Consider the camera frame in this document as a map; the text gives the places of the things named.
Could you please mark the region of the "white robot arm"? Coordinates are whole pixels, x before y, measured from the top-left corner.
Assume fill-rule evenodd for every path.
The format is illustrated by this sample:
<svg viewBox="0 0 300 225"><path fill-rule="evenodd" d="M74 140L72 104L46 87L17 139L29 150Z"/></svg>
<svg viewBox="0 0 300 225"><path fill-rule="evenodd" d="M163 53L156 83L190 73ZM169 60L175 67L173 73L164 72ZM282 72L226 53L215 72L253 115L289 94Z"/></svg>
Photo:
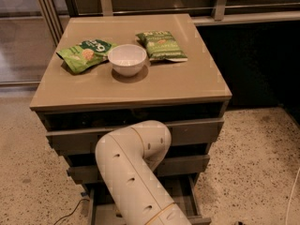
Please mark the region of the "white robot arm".
<svg viewBox="0 0 300 225"><path fill-rule="evenodd" d="M172 135L159 121L105 134L95 149L98 170L127 225L191 225L154 175Z"/></svg>

